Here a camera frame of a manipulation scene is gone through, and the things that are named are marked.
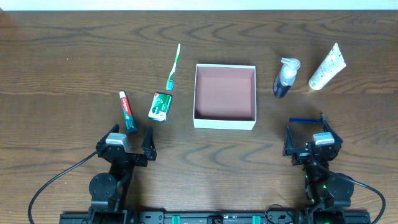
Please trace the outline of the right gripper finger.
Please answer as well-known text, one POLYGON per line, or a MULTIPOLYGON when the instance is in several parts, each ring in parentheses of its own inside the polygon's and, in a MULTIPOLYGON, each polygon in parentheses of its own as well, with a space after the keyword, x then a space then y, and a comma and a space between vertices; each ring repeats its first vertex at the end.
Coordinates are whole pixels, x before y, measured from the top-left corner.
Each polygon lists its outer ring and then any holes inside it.
POLYGON ((335 144, 342 144, 343 140, 339 137, 339 135, 337 135, 334 132, 334 130, 332 130, 330 125, 327 123, 326 116, 324 113, 321 114, 321 119, 322 119, 322 126, 323 126, 324 132, 329 132, 333 136, 333 139, 335 140, 335 144))
POLYGON ((292 135, 290 132, 290 128, 288 126, 286 126, 286 137, 285 137, 285 141, 284 141, 284 150, 282 155, 283 156, 291 156, 293 154, 294 151, 294 145, 292 142, 292 135))

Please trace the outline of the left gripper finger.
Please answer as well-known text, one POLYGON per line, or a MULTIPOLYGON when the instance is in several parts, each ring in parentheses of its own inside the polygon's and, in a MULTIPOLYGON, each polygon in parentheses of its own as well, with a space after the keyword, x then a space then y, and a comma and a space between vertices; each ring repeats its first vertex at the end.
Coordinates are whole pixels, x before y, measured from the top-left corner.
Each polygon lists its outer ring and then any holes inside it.
POLYGON ((149 160, 149 161, 156 160, 157 152, 156 152, 155 144, 154 144, 154 135, 153 135, 153 127, 152 126, 150 126, 149 129, 147 130, 147 133, 142 142, 141 148, 142 148, 147 160, 149 160))
POLYGON ((107 137, 111 134, 111 133, 118 133, 119 132, 119 124, 115 124, 109 131, 107 134, 105 134, 99 141, 99 144, 104 144, 106 142, 107 137))

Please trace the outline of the blue disposable razor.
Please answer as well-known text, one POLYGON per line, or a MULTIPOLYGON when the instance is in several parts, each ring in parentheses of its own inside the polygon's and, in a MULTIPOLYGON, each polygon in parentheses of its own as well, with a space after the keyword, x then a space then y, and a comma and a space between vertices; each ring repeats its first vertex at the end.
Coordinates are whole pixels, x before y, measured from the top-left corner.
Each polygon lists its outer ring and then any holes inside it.
POLYGON ((325 120, 325 115, 321 114, 320 119, 313 118, 290 118, 290 123, 303 123, 303 124, 323 124, 325 120))

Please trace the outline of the white conditioner tube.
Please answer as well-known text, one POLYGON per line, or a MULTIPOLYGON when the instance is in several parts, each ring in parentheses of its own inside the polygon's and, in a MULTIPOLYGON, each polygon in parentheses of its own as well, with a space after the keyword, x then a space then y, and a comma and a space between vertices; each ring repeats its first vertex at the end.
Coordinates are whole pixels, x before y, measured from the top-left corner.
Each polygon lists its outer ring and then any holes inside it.
POLYGON ((346 67, 346 62, 335 43, 323 62, 308 81, 310 91, 321 90, 337 73, 346 67))

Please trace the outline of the clear pump bottle blue liquid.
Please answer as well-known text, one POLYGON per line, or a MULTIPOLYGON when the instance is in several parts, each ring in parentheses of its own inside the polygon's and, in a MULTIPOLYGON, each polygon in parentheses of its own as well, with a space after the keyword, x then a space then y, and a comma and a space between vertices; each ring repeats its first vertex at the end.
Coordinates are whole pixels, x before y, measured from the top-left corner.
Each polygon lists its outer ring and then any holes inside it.
POLYGON ((274 81, 274 96, 283 98, 294 84, 298 69, 301 64, 296 58, 281 58, 283 64, 274 81))

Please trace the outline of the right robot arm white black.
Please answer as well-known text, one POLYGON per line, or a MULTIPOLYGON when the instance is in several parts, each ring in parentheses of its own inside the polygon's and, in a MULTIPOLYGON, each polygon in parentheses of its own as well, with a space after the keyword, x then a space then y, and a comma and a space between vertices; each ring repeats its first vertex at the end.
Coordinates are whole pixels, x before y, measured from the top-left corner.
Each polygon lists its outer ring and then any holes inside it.
POLYGON ((320 119, 290 118, 291 123, 320 124, 323 131, 312 136, 305 147, 294 147, 290 128, 286 127, 284 156, 292 158, 292 165, 302 166, 305 172, 305 195, 311 206, 297 211, 294 223, 345 223, 346 207, 351 206, 354 191, 352 179, 329 169, 329 162, 335 159, 343 140, 326 121, 320 119))

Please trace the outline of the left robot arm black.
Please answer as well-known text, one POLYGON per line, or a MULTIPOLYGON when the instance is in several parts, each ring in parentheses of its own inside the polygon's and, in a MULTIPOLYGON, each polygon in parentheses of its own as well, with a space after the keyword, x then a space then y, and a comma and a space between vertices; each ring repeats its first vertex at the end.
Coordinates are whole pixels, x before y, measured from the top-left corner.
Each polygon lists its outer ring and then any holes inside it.
POLYGON ((137 213, 124 208, 128 189, 135 167, 145 167, 149 161, 156 160, 153 128, 150 127, 144 137, 142 154, 130 153, 126 134, 119 132, 115 124, 96 144, 99 158, 108 161, 108 172, 94 176, 89 184, 91 207, 86 223, 138 223, 137 213))

